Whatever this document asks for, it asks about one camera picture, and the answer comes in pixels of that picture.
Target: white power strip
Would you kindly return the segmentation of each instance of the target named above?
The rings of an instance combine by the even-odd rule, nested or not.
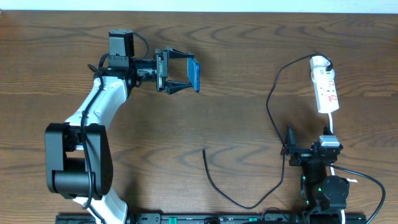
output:
[[[315,89],[315,98],[319,113],[331,113],[339,108],[335,86],[335,71],[326,71],[330,62],[322,56],[314,56],[310,60],[311,79]]]

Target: wooden surface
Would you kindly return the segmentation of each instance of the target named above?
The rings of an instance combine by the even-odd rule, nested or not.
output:
[[[336,71],[339,166],[369,174],[387,190],[374,223],[398,219],[398,17],[362,14],[5,11],[0,17],[0,223],[53,223],[80,205],[51,194],[45,181],[44,131],[77,110],[93,85],[87,63],[108,51],[108,31],[138,31],[154,49],[191,51],[201,63],[201,92],[134,89],[108,130],[113,186],[135,211],[247,213],[217,194],[213,180],[244,205],[280,179],[280,142],[265,111],[280,67],[316,51]],[[136,39],[136,54],[144,44]],[[173,63],[170,78],[186,80]],[[291,124],[308,147],[328,124],[318,114],[308,61],[287,69],[271,98],[279,129]],[[305,207],[299,167],[252,212]],[[353,177],[338,172],[343,177]],[[351,184],[348,211],[370,216],[380,188]]]

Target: blue object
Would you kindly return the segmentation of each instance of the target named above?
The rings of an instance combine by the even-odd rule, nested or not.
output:
[[[196,92],[200,90],[200,66],[195,58],[187,58],[187,76]]]

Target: white cord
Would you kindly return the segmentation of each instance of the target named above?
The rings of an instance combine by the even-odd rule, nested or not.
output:
[[[328,113],[329,115],[329,129],[330,132],[333,134],[333,118],[331,117],[331,113]],[[333,167],[330,167],[330,174],[335,175],[335,169]],[[344,210],[341,210],[341,224],[346,223],[346,214]]]

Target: white background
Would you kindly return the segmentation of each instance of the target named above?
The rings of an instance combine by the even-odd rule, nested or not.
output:
[[[0,9],[398,13],[398,0],[0,0]]]

